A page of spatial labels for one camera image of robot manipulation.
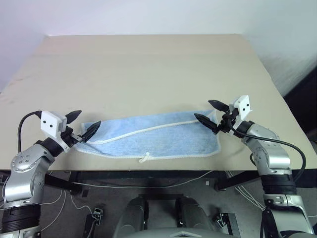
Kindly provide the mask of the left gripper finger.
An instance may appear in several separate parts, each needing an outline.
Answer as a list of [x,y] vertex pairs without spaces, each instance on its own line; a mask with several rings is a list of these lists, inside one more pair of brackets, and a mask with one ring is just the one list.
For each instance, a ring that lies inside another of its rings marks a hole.
[[81,110],[76,110],[76,111],[72,111],[70,113],[68,113],[67,115],[65,115],[66,117],[66,123],[72,123],[73,121],[75,121],[77,119],[77,117],[82,113]]
[[79,135],[82,139],[81,142],[85,143],[88,140],[90,140],[90,138],[96,134],[100,125],[101,125],[101,121],[95,122],[94,124],[90,125],[83,135]]

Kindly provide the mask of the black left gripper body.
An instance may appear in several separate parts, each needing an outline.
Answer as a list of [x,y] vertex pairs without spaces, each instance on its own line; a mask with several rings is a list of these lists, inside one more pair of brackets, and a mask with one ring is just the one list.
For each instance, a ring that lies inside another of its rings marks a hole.
[[82,137],[73,133],[74,130],[68,126],[66,126],[65,131],[63,131],[60,136],[63,142],[66,143],[68,147],[72,147],[77,143],[83,141]]

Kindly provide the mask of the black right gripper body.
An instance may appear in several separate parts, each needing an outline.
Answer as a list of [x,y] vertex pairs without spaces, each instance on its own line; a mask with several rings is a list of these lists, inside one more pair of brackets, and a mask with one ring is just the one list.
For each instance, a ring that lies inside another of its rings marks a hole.
[[225,114],[222,115],[222,119],[220,121],[220,129],[222,132],[229,133],[231,130],[231,127],[229,126],[228,121],[231,122],[231,126],[233,126],[236,122],[237,117],[237,110],[227,111]]

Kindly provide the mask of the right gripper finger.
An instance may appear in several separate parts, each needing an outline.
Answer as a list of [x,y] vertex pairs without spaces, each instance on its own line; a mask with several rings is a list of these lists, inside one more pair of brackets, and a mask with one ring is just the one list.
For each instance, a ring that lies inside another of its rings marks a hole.
[[229,106],[221,101],[218,100],[208,100],[208,102],[218,111],[221,112],[228,112]]
[[218,125],[215,122],[211,121],[209,117],[199,113],[194,113],[194,116],[202,125],[210,129],[214,134],[217,134],[219,132]]

